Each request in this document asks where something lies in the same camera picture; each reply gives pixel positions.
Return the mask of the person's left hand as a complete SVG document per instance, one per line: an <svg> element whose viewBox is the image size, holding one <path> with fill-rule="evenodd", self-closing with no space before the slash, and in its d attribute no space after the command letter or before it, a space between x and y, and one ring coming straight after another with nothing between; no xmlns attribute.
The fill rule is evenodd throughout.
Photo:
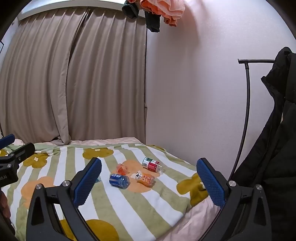
<svg viewBox="0 0 296 241"><path fill-rule="evenodd" d="M8 200L2 191L0 192L0 206L1 206L1 211L4 215L4 217L10 219L11 212L10 212L10 208L8 205Z"/></svg>

